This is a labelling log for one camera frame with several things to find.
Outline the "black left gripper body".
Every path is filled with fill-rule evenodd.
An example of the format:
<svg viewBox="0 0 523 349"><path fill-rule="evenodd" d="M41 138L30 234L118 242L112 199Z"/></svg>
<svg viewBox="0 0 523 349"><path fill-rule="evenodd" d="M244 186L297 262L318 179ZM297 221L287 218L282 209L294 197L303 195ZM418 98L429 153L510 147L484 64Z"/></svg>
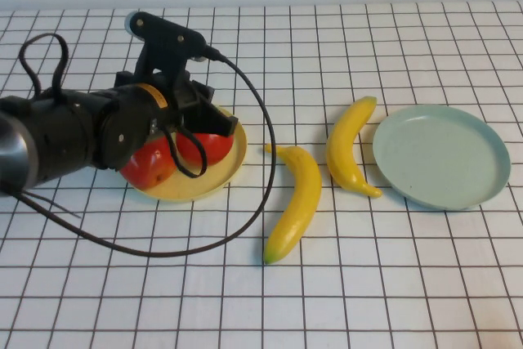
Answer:
<svg viewBox="0 0 523 349"><path fill-rule="evenodd" d="M187 71L176 77L162 71L146 75L119 71L115 92L123 108L134 119L147 119L149 126L156 119L158 126L175 127L193 109L193 83Z"/></svg>

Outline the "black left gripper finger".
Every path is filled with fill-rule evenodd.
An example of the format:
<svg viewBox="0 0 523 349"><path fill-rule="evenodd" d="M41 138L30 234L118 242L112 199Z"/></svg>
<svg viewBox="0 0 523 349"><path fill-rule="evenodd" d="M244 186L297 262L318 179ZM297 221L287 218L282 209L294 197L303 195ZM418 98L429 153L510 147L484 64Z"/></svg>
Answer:
<svg viewBox="0 0 523 349"><path fill-rule="evenodd" d="M211 105L214 92L214 88L200 83L196 80L190 80L190 93L192 105Z"/></svg>
<svg viewBox="0 0 523 349"><path fill-rule="evenodd" d="M193 133L232 136L238 119L214 104L203 101L190 113L190 131Z"/></svg>

